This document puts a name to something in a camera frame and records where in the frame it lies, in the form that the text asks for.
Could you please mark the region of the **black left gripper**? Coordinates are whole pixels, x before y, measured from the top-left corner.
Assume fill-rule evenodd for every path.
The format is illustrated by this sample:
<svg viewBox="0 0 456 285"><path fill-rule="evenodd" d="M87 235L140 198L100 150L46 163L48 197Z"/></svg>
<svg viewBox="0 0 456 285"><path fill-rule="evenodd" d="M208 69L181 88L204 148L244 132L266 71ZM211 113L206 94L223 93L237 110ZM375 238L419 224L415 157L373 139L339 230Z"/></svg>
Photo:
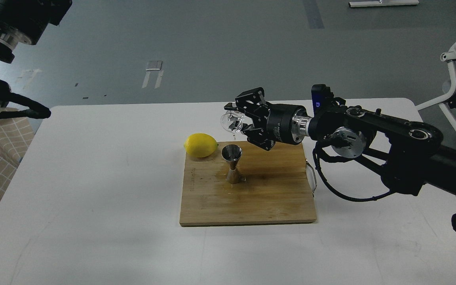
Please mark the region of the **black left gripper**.
<svg viewBox="0 0 456 285"><path fill-rule="evenodd" d="M0 30L36 45L49 24L58 26L71 0L0 0Z"/></svg>

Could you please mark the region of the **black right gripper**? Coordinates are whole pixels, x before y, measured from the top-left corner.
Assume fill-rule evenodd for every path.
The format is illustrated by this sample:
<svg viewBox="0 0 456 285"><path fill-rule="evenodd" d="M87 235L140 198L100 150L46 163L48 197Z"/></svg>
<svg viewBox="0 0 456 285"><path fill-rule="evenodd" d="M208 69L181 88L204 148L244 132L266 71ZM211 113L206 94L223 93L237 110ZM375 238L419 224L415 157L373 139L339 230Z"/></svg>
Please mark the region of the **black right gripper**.
<svg viewBox="0 0 456 285"><path fill-rule="evenodd" d="M308 131L309 116L302 105L267 103L262 87L244 91L234 102L223 107L249 117L253 124L242 124L241 132L247 141L265 151L270 151L276 142L300 144Z"/></svg>

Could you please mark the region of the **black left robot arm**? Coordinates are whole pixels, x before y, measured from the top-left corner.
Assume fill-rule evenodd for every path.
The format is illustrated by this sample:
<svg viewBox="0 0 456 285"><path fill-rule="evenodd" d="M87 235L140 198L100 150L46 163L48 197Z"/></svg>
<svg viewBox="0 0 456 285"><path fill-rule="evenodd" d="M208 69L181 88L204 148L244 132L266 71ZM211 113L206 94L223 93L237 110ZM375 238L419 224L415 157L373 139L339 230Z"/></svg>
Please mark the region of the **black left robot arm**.
<svg viewBox="0 0 456 285"><path fill-rule="evenodd" d="M46 27L58 26L71 5L71 0L0 0L0 61L12 63L19 43L37 44ZM0 119L50 116L49 108L13 93L0 79Z"/></svg>

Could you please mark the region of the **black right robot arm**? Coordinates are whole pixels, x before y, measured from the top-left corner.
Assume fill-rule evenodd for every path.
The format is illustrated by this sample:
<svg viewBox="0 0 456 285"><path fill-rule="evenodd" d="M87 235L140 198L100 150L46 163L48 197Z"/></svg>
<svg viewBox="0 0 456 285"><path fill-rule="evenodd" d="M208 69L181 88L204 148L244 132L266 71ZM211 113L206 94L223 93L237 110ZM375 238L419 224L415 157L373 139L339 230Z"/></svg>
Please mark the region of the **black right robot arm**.
<svg viewBox="0 0 456 285"><path fill-rule="evenodd" d="M324 84L311 88L314 116L302 105L275 104L259 87L242 92L224 106L230 116L225 129L242 132L247 141L266 151L275 143L298 145L315 141L315 169L336 196L354 202L376 201L395 193L417 196L430 184L456 196L456 150L442 144L433 125L347 105ZM349 197L327 182L320 162L356 161L378 174L388 192L369 198ZM456 213L451 217L456 232Z"/></svg>

